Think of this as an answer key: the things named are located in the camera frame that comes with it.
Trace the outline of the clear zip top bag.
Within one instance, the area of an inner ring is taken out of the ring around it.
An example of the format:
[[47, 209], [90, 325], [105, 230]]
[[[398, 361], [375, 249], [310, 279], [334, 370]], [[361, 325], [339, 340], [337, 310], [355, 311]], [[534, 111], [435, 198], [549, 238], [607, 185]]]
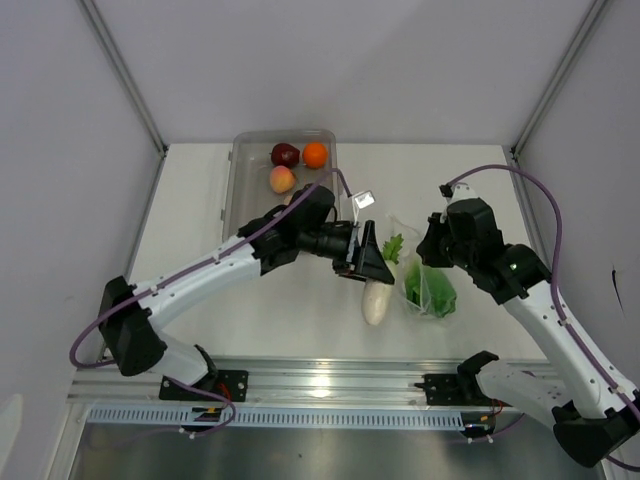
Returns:
[[409, 316], [417, 320], [442, 322], [457, 310], [457, 292], [443, 270], [422, 263], [416, 249], [423, 233], [389, 214], [393, 237], [402, 244], [397, 254], [398, 299]]

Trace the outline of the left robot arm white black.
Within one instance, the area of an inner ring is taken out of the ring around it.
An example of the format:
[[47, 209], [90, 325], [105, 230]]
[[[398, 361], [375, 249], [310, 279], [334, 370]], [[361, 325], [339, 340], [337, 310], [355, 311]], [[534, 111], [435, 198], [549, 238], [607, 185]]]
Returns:
[[216, 390], [219, 371], [199, 345], [164, 334], [164, 328], [208, 296], [294, 262], [308, 253], [332, 262], [335, 274], [392, 285], [375, 224], [330, 220], [333, 192], [308, 184], [286, 205], [241, 227], [212, 254], [183, 270], [141, 285], [109, 281], [101, 305], [100, 334], [124, 377], [153, 371], [197, 400]]

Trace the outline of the aluminium frame post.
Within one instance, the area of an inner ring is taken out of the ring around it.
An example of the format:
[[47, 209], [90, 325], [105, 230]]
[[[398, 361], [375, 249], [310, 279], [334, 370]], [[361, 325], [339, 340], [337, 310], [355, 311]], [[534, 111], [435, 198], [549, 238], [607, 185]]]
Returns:
[[532, 136], [539, 129], [554, 105], [580, 57], [586, 51], [593, 35], [613, 4], [614, 2], [610, 0], [594, 0], [589, 3], [586, 13], [582, 16], [574, 33], [571, 35], [551, 76], [545, 83], [540, 96], [510, 148], [511, 157], [516, 162], [519, 161]]
[[97, 2], [93, 0], [78, 0], [76, 4], [154, 150], [163, 158], [166, 155], [168, 146]]

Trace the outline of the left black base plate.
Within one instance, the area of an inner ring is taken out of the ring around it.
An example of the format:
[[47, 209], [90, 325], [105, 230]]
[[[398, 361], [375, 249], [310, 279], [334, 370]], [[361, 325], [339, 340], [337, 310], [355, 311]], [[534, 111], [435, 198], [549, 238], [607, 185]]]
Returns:
[[244, 402], [248, 390], [249, 372], [246, 370], [219, 370], [217, 375], [205, 375], [192, 386], [199, 393], [178, 386], [168, 377], [163, 377], [159, 389], [159, 399], [163, 401], [212, 401], [211, 394], [230, 400]]

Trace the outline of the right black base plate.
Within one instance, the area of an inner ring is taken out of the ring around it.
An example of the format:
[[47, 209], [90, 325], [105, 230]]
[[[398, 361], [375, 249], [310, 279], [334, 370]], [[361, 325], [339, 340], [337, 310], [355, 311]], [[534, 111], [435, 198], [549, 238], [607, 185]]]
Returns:
[[413, 384], [422, 391], [430, 406], [490, 407], [502, 404], [503, 400], [490, 399], [481, 390], [473, 377], [461, 374], [427, 373]]

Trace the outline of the right aluminium frame post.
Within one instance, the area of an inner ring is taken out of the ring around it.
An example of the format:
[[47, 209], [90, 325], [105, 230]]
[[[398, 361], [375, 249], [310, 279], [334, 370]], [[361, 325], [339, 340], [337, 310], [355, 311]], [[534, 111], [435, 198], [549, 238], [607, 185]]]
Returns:
[[574, 33], [571, 35], [551, 76], [545, 83], [540, 96], [510, 148], [511, 157], [516, 162], [519, 161], [532, 136], [539, 129], [554, 105], [580, 57], [586, 51], [593, 35], [613, 4], [614, 2], [610, 0], [594, 0], [589, 3], [586, 13], [582, 16]]

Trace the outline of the orange fruit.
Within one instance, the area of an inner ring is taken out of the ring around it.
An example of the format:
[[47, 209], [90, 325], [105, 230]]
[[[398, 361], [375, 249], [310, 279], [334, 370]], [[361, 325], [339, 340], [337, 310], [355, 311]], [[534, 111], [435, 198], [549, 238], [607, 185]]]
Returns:
[[309, 143], [303, 149], [302, 158], [307, 168], [321, 169], [328, 161], [329, 151], [322, 143]]

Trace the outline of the aluminium rail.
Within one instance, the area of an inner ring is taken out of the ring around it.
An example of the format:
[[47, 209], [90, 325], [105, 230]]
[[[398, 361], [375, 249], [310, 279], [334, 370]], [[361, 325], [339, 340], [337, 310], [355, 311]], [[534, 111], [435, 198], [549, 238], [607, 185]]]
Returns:
[[[349, 360], [222, 357], [221, 370], [248, 372], [243, 406], [393, 407], [425, 402], [414, 385], [425, 374], [453, 374], [456, 360]], [[75, 373], [66, 401], [153, 404], [160, 401], [162, 376], [147, 372], [123, 377], [108, 366]]]

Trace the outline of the white radish green leaves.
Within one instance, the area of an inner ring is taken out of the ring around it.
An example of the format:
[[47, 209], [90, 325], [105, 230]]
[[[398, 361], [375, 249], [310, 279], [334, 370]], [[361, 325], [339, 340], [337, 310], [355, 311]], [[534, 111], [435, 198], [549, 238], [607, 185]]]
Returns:
[[[402, 234], [391, 236], [384, 242], [382, 257], [394, 278], [397, 277], [400, 252], [404, 244]], [[364, 321], [371, 326], [379, 325], [385, 318], [393, 291], [392, 284], [368, 280], [365, 284], [361, 310]]]

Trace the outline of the peach fruit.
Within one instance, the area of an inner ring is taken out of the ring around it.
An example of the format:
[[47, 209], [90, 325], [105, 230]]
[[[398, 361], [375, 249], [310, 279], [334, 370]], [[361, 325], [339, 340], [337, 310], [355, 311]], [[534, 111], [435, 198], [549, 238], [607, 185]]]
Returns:
[[296, 185], [296, 177], [291, 169], [285, 166], [276, 166], [269, 175], [269, 184], [276, 194], [284, 194]]

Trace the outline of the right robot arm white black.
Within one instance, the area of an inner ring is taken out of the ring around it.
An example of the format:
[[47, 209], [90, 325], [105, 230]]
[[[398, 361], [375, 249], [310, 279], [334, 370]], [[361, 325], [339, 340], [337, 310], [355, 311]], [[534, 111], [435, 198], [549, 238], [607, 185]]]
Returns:
[[428, 219], [417, 247], [422, 262], [459, 267], [534, 339], [563, 385], [556, 388], [482, 351], [459, 365], [458, 395], [505, 402], [549, 428], [565, 453], [591, 468], [639, 432], [639, 390], [586, 340], [578, 322], [552, 294], [552, 275], [523, 244], [508, 244], [491, 207], [479, 198], [451, 202]]

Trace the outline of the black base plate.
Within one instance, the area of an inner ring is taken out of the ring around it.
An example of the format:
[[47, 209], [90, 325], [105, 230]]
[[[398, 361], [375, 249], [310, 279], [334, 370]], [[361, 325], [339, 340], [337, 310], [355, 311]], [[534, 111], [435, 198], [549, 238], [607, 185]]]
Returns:
[[481, 390], [473, 377], [461, 374], [427, 373], [413, 384], [422, 391], [430, 406], [490, 407], [502, 404], [503, 400], [490, 399]]
[[163, 401], [212, 401], [211, 394], [230, 400], [244, 402], [248, 390], [249, 372], [246, 370], [219, 370], [217, 375], [205, 375], [192, 386], [199, 393], [178, 386], [168, 377], [163, 377], [159, 389], [159, 399]]

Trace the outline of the green lettuce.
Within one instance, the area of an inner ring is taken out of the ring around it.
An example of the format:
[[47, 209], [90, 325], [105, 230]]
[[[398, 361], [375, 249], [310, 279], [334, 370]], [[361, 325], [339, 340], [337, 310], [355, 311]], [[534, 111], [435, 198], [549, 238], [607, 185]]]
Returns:
[[416, 315], [442, 319], [457, 308], [457, 292], [448, 277], [418, 260], [405, 269], [404, 296], [409, 310]]

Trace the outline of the clear grey plastic bin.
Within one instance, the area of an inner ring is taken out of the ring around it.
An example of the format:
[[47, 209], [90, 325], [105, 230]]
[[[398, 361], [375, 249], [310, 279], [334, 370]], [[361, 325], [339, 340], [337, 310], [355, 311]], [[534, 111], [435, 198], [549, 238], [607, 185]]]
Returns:
[[224, 239], [250, 220], [280, 204], [317, 180], [340, 195], [335, 174], [336, 138], [323, 129], [289, 129], [241, 133], [233, 141], [223, 215]]

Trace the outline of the dark red apple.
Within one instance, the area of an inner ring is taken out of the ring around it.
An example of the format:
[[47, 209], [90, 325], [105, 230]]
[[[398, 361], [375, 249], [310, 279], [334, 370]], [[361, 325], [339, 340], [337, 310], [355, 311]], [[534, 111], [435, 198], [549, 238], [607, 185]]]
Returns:
[[270, 159], [274, 166], [295, 168], [300, 162], [300, 150], [288, 143], [278, 143], [271, 151]]

